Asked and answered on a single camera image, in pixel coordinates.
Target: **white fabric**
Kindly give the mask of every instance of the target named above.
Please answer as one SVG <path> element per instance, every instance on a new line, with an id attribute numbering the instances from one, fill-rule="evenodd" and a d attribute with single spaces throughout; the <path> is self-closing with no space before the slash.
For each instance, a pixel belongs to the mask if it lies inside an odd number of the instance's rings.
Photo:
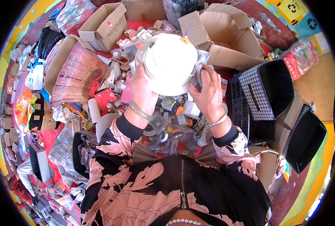
<path id="1" fill-rule="evenodd" d="M 27 159 L 24 163 L 19 165 L 18 168 L 17 168 L 17 172 L 18 172 L 18 175 L 19 175 L 19 179 L 21 180 L 23 185 L 29 191 L 31 196 L 35 197 L 32 185 L 31 185 L 31 183 L 29 182 L 29 179 L 28 179 L 28 175 L 33 173 L 32 172 L 31 160 Z"/>

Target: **hand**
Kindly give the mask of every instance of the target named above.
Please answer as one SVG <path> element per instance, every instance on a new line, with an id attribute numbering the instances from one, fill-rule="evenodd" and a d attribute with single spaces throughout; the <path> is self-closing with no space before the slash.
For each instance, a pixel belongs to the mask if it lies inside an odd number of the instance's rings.
<path id="1" fill-rule="evenodd" d="M 155 110 L 158 94 L 151 91 L 150 84 L 145 78 L 144 66 L 139 60 L 135 61 L 135 68 L 136 71 L 131 79 L 132 101 L 143 112 L 152 115 Z M 130 107 L 127 108 L 124 116 L 131 124 L 140 129 L 145 129 L 149 123 L 148 120 L 141 118 Z"/>
<path id="2" fill-rule="evenodd" d="M 225 115 L 222 105 L 223 93 L 221 91 L 220 74 L 216 73 L 210 66 L 204 65 L 200 70 L 203 87 L 201 93 L 190 82 L 188 91 L 194 102 L 209 124 L 218 122 Z M 213 137 L 220 138 L 227 134 L 232 127 L 229 117 L 224 122 L 210 129 Z"/>
<path id="3" fill-rule="evenodd" d="M 131 80 L 132 101 L 143 112 L 152 115 L 155 110 L 158 94 L 150 89 L 150 84 L 145 78 L 145 69 L 139 60 L 135 61 L 136 72 Z"/>

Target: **black cuff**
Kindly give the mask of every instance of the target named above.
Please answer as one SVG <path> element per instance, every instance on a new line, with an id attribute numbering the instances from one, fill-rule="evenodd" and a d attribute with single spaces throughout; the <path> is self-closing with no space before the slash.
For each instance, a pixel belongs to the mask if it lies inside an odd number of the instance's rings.
<path id="1" fill-rule="evenodd" d="M 237 137 L 238 137 L 238 130 L 232 124 L 232 127 L 230 128 L 230 130 L 228 131 L 227 134 L 225 134 L 221 138 L 213 137 L 213 140 L 218 147 L 224 147 L 224 146 L 227 146 L 228 144 L 232 143 Z"/>
<path id="2" fill-rule="evenodd" d="M 121 133 L 133 140 L 140 139 L 144 132 L 143 129 L 140 129 L 131 124 L 123 115 L 116 120 L 116 126 L 121 131 Z"/>

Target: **gray cloth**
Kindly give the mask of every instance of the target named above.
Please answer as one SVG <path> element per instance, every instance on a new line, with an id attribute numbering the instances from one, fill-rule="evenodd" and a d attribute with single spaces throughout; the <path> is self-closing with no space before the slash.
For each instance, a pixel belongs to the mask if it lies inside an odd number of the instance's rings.
<path id="1" fill-rule="evenodd" d="M 72 125 L 71 122 L 68 122 L 58 135 L 53 148 L 48 155 L 50 161 L 57 165 L 57 169 L 61 174 L 63 183 L 69 188 L 73 182 L 76 184 L 88 183 L 88 180 L 81 174 L 77 173 L 73 167 L 72 143 Z"/>
<path id="2" fill-rule="evenodd" d="M 197 62 L 194 65 L 194 70 L 195 70 L 195 77 L 197 79 L 197 82 L 200 85 L 199 92 L 201 91 L 201 88 L 203 87 L 203 84 L 201 82 L 201 75 L 200 75 L 200 70 L 203 67 L 203 65 L 208 63 L 209 57 L 211 56 L 210 53 L 204 51 L 204 50 L 197 50 Z"/>

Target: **zipper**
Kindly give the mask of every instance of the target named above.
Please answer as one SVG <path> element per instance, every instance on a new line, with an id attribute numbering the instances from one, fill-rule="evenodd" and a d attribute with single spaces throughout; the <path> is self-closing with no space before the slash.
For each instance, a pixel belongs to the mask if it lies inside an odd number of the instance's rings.
<path id="1" fill-rule="evenodd" d="M 181 209 L 187 209 L 184 189 L 184 160 L 181 160 Z"/>

